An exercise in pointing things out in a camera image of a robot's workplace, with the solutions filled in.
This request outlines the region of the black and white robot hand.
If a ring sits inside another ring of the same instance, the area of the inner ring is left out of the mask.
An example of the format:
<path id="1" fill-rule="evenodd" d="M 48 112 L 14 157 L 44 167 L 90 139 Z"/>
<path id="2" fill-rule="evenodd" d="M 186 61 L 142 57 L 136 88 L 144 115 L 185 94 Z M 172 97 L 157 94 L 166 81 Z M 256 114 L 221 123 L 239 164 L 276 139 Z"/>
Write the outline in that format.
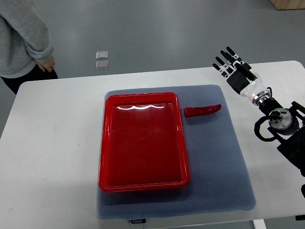
<path id="1" fill-rule="evenodd" d="M 218 63 L 213 63 L 213 67 L 237 94 L 248 98 L 255 106 L 272 97 L 272 90 L 262 85 L 258 73 L 229 46 L 220 54 L 225 60 L 216 56 Z"/>

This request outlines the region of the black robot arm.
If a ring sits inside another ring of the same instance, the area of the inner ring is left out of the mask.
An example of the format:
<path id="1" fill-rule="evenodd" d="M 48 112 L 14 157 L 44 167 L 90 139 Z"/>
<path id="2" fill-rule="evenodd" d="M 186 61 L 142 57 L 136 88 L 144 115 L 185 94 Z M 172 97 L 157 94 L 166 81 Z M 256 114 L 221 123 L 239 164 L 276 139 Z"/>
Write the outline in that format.
<path id="1" fill-rule="evenodd" d="M 305 175 L 305 108 L 293 101 L 291 107 L 283 108 L 273 97 L 266 94 L 257 100 L 259 110 L 264 114 L 254 125 L 254 133 L 264 142 L 277 140 L 277 150 L 293 164 L 302 176 Z M 261 125 L 268 122 L 267 130 L 272 137 L 260 133 Z"/>

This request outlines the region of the person's bare hand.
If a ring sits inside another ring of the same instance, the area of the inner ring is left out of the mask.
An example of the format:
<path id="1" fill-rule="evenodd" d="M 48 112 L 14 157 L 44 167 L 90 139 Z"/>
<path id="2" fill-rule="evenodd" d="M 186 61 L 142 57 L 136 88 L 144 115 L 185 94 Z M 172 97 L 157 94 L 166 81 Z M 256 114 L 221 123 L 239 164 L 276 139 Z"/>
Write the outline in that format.
<path id="1" fill-rule="evenodd" d="M 48 60 L 43 61 L 43 62 L 39 62 L 36 61 L 36 64 L 38 65 L 38 67 L 43 71 L 43 72 L 52 72 L 52 70 L 55 67 L 55 59 L 53 56 L 51 56 Z"/>

